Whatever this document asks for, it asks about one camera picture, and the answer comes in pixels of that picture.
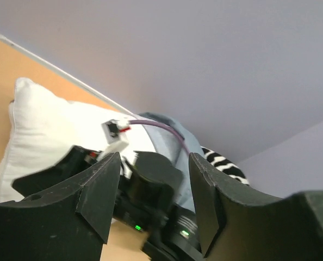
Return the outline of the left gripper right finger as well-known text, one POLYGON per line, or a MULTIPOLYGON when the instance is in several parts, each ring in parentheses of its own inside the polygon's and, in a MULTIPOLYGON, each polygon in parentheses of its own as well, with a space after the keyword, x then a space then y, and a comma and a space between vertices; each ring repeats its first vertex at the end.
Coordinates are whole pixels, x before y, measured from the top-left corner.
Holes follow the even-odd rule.
POLYGON ((274 197, 189 157, 206 260, 323 260, 323 190, 274 197))

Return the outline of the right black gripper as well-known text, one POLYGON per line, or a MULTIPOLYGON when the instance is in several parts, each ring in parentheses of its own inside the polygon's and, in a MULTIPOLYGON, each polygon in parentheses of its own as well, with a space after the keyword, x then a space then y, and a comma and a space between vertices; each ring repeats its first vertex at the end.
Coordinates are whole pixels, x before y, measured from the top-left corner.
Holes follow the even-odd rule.
MULTIPOLYGON (((15 179, 12 187, 27 197, 88 169, 98 160, 99 152, 73 146, 58 163, 15 179)), ((139 231, 163 228, 182 184, 182 172, 155 152, 137 151, 133 163, 123 158, 120 166, 131 175, 120 176, 113 217, 139 231)))

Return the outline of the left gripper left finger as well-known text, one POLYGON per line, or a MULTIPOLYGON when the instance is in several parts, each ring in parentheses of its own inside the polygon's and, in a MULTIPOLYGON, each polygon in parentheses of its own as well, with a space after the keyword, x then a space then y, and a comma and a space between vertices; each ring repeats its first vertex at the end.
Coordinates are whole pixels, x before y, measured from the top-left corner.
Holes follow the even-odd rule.
POLYGON ((22 201, 0 203, 0 260, 99 260, 113 217, 120 155, 22 201))

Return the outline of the grey-blue pillowcase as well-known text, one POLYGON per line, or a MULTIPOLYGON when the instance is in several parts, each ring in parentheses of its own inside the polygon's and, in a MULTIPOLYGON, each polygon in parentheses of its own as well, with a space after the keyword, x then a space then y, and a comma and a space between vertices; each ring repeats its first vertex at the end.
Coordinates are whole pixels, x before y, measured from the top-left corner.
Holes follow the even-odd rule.
MULTIPOLYGON (((138 120, 153 120, 172 127, 183 136, 184 142, 190 152, 204 156, 199 141, 177 120, 166 115, 148 112, 137 114, 135 117, 138 120)), ((188 154, 172 133, 155 126, 144 125, 143 127, 149 135, 156 152, 167 157, 175 168, 182 171, 184 179, 179 189, 176 202, 181 207, 194 212, 195 208, 191 192, 188 154)))

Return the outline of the white pillow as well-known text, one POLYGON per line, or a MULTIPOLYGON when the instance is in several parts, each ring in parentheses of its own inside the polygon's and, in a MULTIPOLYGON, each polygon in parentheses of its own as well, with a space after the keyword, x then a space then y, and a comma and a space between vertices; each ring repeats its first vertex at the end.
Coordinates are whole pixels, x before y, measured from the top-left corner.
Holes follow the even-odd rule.
POLYGON ((0 203, 23 199, 12 181, 54 165, 73 145, 104 151, 108 142, 102 123, 137 118, 67 101, 29 78, 17 79, 9 104, 10 137, 0 163, 0 203))

